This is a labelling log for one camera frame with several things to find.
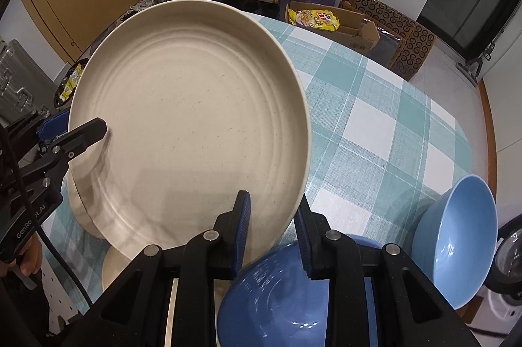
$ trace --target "silver suitcase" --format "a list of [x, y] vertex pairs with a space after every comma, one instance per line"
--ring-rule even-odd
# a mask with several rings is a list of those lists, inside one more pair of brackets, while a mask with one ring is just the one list
[[57, 86], [38, 67], [17, 40], [0, 53], [0, 116], [13, 122], [33, 110], [54, 114]]

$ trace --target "human hand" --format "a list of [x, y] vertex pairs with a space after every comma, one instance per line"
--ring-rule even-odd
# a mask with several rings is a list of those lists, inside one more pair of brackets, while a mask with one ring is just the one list
[[[33, 234], [29, 241], [25, 243], [20, 255], [23, 256], [22, 263], [20, 263], [20, 271], [25, 276], [32, 273], [37, 273], [42, 266], [42, 244], [37, 234]], [[0, 262], [0, 276], [5, 276], [7, 271], [16, 265], [16, 260], [12, 263]]]

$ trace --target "bowl rim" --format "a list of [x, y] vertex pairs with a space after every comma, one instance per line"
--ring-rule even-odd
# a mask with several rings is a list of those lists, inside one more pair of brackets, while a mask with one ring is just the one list
[[[436, 269], [436, 263], [437, 263], [437, 247], [438, 247], [438, 242], [439, 242], [439, 238], [440, 238], [440, 228], [442, 227], [442, 222], [444, 220], [444, 216], [446, 215], [446, 210], [448, 209], [448, 205], [450, 203], [450, 199], [452, 198], [453, 196], [453, 193], [455, 192], [455, 190], [458, 188], [458, 186], [466, 179], [469, 179], [469, 178], [472, 178], [472, 179], [478, 179], [479, 181], [482, 182], [483, 186], [486, 187], [486, 192], [489, 193], [489, 197], [491, 198], [491, 201], [493, 203], [493, 209], [495, 210], [495, 227], [497, 228], [497, 231], [499, 229], [499, 217], [498, 217], [498, 214], [497, 214], [497, 204], [495, 203], [495, 198], [493, 197], [493, 194], [491, 193], [491, 189], [489, 187], [489, 185], [486, 183], [486, 181], [484, 181], [484, 179], [482, 179], [480, 176], [478, 175], [474, 175], [472, 173], [470, 173], [469, 175], [464, 175], [462, 176], [454, 185], [453, 187], [451, 188], [450, 190], [450, 195], [448, 195], [448, 198], [446, 199], [445, 203], [444, 203], [444, 210], [442, 212], [442, 216], [440, 218], [440, 223], [438, 225], [438, 233], [437, 233], [437, 241], [435, 243], [435, 255], [433, 257], [433, 284], [435, 285], [435, 269]], [[495, 257], [495, 252], [497, 250], [497, 245], [496, 243], [493, 245], [493, 248], [492, 248], [492, 254], [491, 254], [491, 258], [488, 260], [489, 261], [489, 266], [487, 268], [487, 271], [484, 275], [484, 279], [486, 278], [488, 272], [489, 272], [489, 269], [491, 268], [491, 264], [493, 263], [493, 259]], [[480, 287], [482, 286], [484, 282], [482, 282], [476, 289], [476, 291], [478, 291], [480, 289]], [[459, 305], [453, 305], [451, 304], [451, 306], [454, 308], [454, 309], [459, 309], [460, 307], [463, 307], [465, 306], [469, 300], [471, 299], [468, 299], [468, 301], [466, 301], [465, 303], [463, 304], [459, 304]]]

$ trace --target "tablecloth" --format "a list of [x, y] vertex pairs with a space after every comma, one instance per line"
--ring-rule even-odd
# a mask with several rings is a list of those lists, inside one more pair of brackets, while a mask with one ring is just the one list
[[[306, 92], [313, 133], [305, 192], [312, 210], [324, 214], [333, 229], [409, 251], [422, 213], [471, 170], [471, 148], [455, 118], [361, 54], [304, 29], [251, 16], [283, 46]], [[65, 182], [62, 193], [64, 203], [44, 229], [94, 301], [102, 292], [109, 243], [78, 224]], [[290, 227], [284, 239], [293, 237]], [[65, 271], [46, 256], [85, 312]]]

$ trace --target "washing machine door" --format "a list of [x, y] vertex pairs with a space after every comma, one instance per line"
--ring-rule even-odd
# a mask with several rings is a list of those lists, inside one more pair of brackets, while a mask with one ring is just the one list
[[485, 286], [522, 301], [522, 214], [499, 229], [499, 242]]

